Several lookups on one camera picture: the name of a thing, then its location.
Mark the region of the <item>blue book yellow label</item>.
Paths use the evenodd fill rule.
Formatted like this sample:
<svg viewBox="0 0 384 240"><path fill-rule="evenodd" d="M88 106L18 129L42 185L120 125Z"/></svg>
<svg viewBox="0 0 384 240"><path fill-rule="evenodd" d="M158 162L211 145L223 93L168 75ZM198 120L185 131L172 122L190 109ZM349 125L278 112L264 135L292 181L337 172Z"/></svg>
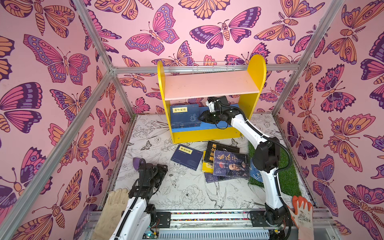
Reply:
<svg viewBox="0 0 384 240"><path fill-rule="evenodd" d="M197 123L200 107L197 104L171 106L171 124Z"/></svg>

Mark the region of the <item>black book yellow title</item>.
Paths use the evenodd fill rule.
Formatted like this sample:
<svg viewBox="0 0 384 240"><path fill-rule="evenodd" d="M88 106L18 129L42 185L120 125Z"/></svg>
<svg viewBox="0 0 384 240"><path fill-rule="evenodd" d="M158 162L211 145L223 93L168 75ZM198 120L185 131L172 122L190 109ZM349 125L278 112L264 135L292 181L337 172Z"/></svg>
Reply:
<svg viewBox="0 0 384 240"><path fill-rule="evenodd" d="M231 153L239 153L240 152L240 149L237 147L220 144L220 143L215 142L215 141L208 141L206 154L204 156L204 162L213 163L214 162L214 152L216 150L231 152Z"/></svg>

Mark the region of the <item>purple portrait cover book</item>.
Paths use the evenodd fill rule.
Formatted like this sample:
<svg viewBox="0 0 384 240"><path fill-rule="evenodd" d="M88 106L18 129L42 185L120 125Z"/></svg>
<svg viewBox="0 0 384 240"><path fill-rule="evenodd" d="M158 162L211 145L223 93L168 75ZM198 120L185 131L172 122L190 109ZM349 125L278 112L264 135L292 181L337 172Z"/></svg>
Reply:
<svg viewBox="0 0 384 240"><path fill-rule="evenodd" d="M226 178L250 178L250 159L247 154L216 150L213 175Z"/></svg>

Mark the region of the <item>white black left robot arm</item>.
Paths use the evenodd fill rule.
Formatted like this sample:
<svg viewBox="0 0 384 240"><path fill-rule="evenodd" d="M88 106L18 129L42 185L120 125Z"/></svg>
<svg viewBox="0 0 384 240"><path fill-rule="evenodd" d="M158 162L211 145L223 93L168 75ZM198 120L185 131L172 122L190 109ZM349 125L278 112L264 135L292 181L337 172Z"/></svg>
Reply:
<svg viewBox="0 0 384 240"><path fill-rule="evenodd" d="M110 237L111 240L141 240L145 231L157 223L157 210L150 199L160 188L168 166L154 165L140 159L138 172L139 178L129 192L127 206Z"/></svg>

